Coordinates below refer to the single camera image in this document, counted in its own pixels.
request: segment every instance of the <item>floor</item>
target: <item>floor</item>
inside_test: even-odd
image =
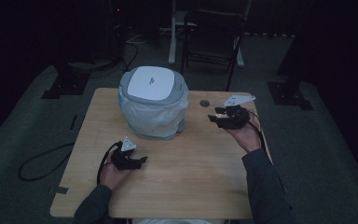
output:
[[[130,69],[155,65],[180,70],[180,60],[168,64],[169,32],[162,32],[159,39],[134,37],[124,55],[127,63],[136,55]],[[296,221],[358,223],[358,166],[317,89],[309,83],[300,85],[313,110],[275,105],[270,95],[267,82],[286,79],[275,74],[291,41],[282,36],[246,36],[241,46],[245,66],[235,69],[230,91],[247,91],[256,96],[255,105],[269,150],[286,186]],[[181,45],[179,40],[177,59]],[[73,66],[90,69],[83,63]],[[35,78],[0,128],[0,223],[72,222],[69,217],[49,214],[66,162],[56,172],[36,181],[20,180],[19,168],[36,154],[75,142],[81,119],[73,123],[74,116],[83,118],[93,92],[101,87],[117,87],[122,74],[120,67],[94,71],[83,95],[55,100],[41,99],[57,76],[55,69],[50,66]],[[184,77],[191,91],[223,91],[227,78],[222,67],[195,63],[185,70]],[[45,174],[70,150],[61,148],[27,164],[22,175]]]

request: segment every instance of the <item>person's right hand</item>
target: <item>person's right hand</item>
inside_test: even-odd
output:
[[[255,115],[253,114],[254,112],[252,110],[249,111],[252,112],[249,113],[249,121],[254,124],[257,130],[255,130],[255,128],[252,127],[249,123],[247,123],[241,129],[225,129],[226,132],[234,137],[240,147],[242,147],[248,153],[261,148],[260,138],[257,134],[259,124],[255,122]]]
[[[119,171],[116,166],[111,162],[113,152],[107,157],[107,163],[101,171],[101,184],[107,186],[111,190],[120,187],[122,182],[131,173],[131,170]]]

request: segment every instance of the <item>person's left hand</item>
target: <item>person's left hand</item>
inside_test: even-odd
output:
[[[131,173],[131,170],[119,171],[116,166],[111,162],[113,152],[111,152],[106,161],[106,165],[101,171],[100,184],[107,186],[111,190],[118,189],[125,178]]]

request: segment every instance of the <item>dark sleeve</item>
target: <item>dark sleeve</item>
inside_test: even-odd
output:
[[[242,157],[247,171],[249,203],[255,223],[294,223],[281,180],[264,149]]]
[[[90,224],[100,220],[105,214],[112,197],[112,190],[105,185],[98,185],[77,208],[74,224]]]

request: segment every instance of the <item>person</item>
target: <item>person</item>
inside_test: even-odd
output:
[[[294,223],[282,182],[266,150],[261,147],[256,132],[259,124],[255,122],[253,111],[249,115],[254,127],[246,124],[241,129],[226,129],[226,132],[246,151],[241,159],[247,171],[248,196],[254,223]],[[118,171],[108,156],[101,173],[101,184],[77,208],[74,223],[96,223],[103,218],[113,192],[130,173],[130,170]]]

